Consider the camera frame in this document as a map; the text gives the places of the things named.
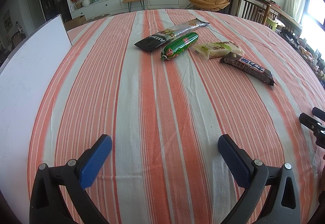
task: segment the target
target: brown candy bar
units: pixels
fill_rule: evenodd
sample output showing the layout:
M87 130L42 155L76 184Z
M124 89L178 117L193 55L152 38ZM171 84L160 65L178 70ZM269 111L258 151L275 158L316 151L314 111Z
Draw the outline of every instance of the brown candy bar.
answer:
M263 81L264 83L269 84L272 90L274 89L275 82L272 73L266 68L256 64L255 62L233 52L230 52L221 58L220 62L225 62L234 67L237 67L242 71L252 75L253 77L256 77L257 79Z

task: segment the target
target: white vase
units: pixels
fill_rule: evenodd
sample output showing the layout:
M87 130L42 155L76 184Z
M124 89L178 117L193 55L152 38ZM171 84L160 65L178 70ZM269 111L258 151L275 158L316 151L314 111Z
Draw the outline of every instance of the white vase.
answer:
M89 5L90 4L90 0L84 0L83 2L82 2L82 6L84 7L84 6L87 6L87 5Z

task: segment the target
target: screw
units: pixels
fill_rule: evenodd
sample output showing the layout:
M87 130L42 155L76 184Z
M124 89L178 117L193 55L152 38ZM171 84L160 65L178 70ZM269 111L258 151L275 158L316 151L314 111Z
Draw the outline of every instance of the screw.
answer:
M254 164L256 164L257 166L261 166L263 162L260 159L256 159L254 160Z
M75 159L71 159L68 161L68 166L74 166L77 163Z
M288 170L290 170L290 169L291 169L291 164L289 164L289 163L285 163L285 164L284 164L284 167L287 168Z
M40 170L45 169L46 165L45 164L40 164L40 166L38 167Z

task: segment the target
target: cardboard box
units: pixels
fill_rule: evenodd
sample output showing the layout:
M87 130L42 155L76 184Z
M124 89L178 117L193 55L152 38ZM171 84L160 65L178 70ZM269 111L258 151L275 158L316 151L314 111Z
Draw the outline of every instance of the cardboard box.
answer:
M64 26L65 26L66 31L69 31L73 28L83 25L85 22L86 22L86 17L84 15L82 15L82 16L78 16L78 17L64 23Z
M17 47L20 44L20 42L25 38L26 38L25 34L21 34L18 32L18 34L16 33L16 35L13 38L11 38L11 40L14 43L14 46Z

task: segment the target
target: tv stand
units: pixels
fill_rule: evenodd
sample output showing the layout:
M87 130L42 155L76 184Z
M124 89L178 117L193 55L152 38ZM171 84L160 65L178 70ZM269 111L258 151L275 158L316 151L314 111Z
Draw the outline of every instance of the tv stand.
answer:
M72 18L85 16L86 19L94 18L103 14L115 15L129 11L129 5L124 0L100 0L85 7L71 12ZM179 8L179 0L139 0L132 2L132 10Z

